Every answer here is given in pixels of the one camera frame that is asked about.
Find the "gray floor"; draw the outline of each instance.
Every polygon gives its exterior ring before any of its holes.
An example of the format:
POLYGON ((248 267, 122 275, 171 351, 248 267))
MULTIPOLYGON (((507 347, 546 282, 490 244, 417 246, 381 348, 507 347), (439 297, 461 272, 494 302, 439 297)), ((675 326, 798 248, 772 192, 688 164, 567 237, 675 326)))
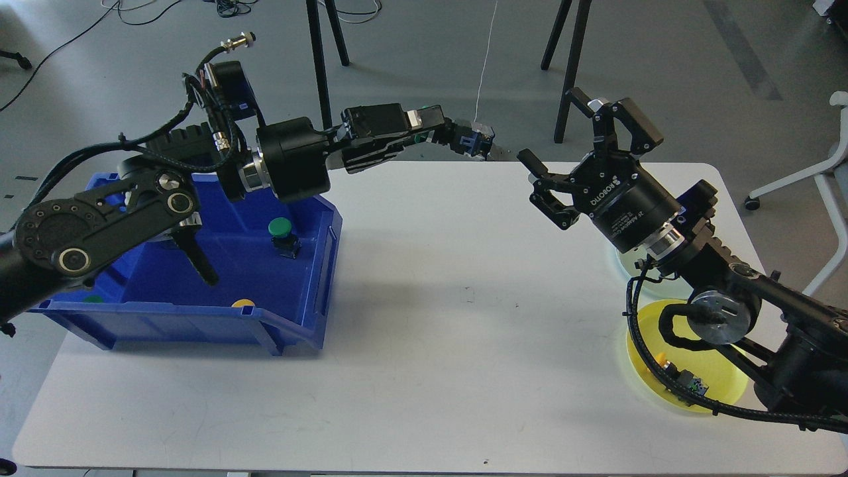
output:
MULTIPOLYGON (((125 18, 148 19, 169 3, 160 0, 125 18)), ((334 58, 324 22, 334 117, 347 106, 400 102, 407 108, 441 104, 447 115, 471 119, 494 2, 384 3, 371 23, 343 27, 353 60, 348 68, 334 58)), ((338 0, 340 8, 359 11, 370 4, 338 0)), ((720 206, 737 206, 752 189, 825 159, 838 138, 839 111, 828 98, 848 89, 848 43, 810 4, 596 2, 577 84, 594 96, 634 98, 666 137, 644 160, 712 164, 735 202, 720 206), (722 7, 727 14, 717 21, 722 7)), ((544 160, 576 161, 591 146, 587 121, 572 115, 566 143, 551 140, 571 21, 551 70, 538 68, 557 5, 554 0, 499 1, 478 119, 496 130, 497 143, 512 154, 531 148, 544 160)), ((0 0, 0 46, 37 63, 103 11, 98 0, 0 0)), ((0 113, 0 227, 12 223, 36 186, 16 177, 43 177, 70 151, 114 140, 118 132, 135 137, 153 130, 182 104, 180 73, 240 31, 254 31, 256 46, 226 59, 242 61, 268 121, 307 115, 320 123, 301 2, 262 0, 253 13, 223 20, 210 4, 186 0, 146 26, 123 25, 111 14, 51 58, 17 103, 0 113)), ((16 68, 13 61, 0 62, 2 102, 28 77, 16 68)), ((428 146, 401 158, 456 160, 428 146)), ((79 190, 92 172, 113 170, 119 159, 112 154, 90 161, 56 196, 79 190)), ((789 286, 803 288, 835 250, 812 180, 769 194, 759 211, 741 214, 763 264, 782 270, 789 286)), ((526 246, 533 246, 533 237, 526 246)), ((847 284, 848 267, 841 267, 816 297, 848 307, 847 284)), ((10 454, 64 334, 43 317, 16 323, 20 336, 0 346, 0 456, 10 454)), ((83 471, 23 469, 20 474, 81 477, 83 471)), ((129 471, 92 471, 88 477, 119 475, 129 471)))

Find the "green button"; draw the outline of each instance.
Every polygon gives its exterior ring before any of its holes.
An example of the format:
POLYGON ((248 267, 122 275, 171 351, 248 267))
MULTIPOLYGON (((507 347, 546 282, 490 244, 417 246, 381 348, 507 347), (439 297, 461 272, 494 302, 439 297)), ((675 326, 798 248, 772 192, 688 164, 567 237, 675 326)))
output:
POLYGON ((268 233, 270 233, 272 237, 284 239, 288 237, 288 234, 291 232, 292 221, 288 220, 286 217, 277 217, 268 223, 268 233))

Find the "blue plastic bin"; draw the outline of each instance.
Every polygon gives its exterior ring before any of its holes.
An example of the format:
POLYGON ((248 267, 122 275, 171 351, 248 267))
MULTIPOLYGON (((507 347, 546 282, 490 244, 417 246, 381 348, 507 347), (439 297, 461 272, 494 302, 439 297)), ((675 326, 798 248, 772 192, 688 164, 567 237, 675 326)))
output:
MULTIPOLYGON (((116 180, 97 174, 88 188, 116 180)), ((119 341, 259 343, 275 356, 299 341, 320 349, 342 227, 336 207, 321 197, 282 204, 269 189, 231 203, 215 176, 194 182, 197 241, 220 276, 216 286, 171 241, 147 242, 101 273, 92 291, 58 294, 32 311, 104 350, 119 341), (271 244, 268 222, 280 216, 300 238, 296 259, 271 244), (256 306, 231 307, 240 299, 256 306)))

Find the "tabletop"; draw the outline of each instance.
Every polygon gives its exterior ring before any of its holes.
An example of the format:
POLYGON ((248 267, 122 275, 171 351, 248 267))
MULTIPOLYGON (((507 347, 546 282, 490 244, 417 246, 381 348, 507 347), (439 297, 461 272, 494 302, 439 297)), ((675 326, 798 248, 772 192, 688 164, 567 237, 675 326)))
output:
MULTIPOLYGON (((716 186, 717 235, 762 269, 713 167, 645 167, 673 194, 700 178, 716 186)), ((325 197, 344 225, 323 350, 100 351, 69 334, 14 459, 336 474, 848 467, 837 434, 695 415, 652 395, 627 361, 614 249, 586 217, 562 232, 530 205, 521 164, 392 162, 331 179, 325 197)), ((764 306, 752 336, 774 349, 783 335, 764 306)), ((739 404, 762 408, 750 386, 739 404)))

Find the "yellow plastic bowl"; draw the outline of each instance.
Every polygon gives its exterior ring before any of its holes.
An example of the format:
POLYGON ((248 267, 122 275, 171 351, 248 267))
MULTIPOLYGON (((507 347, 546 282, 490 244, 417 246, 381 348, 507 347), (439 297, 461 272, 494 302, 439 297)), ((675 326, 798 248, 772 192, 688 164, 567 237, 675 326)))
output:
MULTIPOLYGON (((745 388, 748 385, 748 377, 745 373, 742 373, 742 371, 731 364, 718 351, 689 351, 682 348, 675 348, 666 343, 660 335, 658 326, 660 313, 666 305, 673 303, 685 303, 685 301, 659 300, 639 310, 639 330, 642 332, 642 338, 645 344, 647 344, 648 350, 653 356, 657 356, 661 352, 666 353, 666 359, 673 362, 678 367, 678 370, 683 371, 684 369, 688 369, 695 376, 701 378, 704 384, 710 387, 706 392, 706 397, 727 404, 734 404, 745 393, 745 388)), ((674 332, 684 338, 698 339, 695 332, 689 328, 685 317, 674 317, 674 332)), ((701 406, 687 406, 672 394, 671 391, 666 390, 665 386, 654 378, 654 375, 650 373, 650 370, 642 361, 642 358, 636 351, 636 346, 633 345, 633 339, 630 337, 629 332, 627 343, 628 356, 630 356, 630 363, 633 364, 633 370, 659 397, 687 411, 710 412, 701 406)))

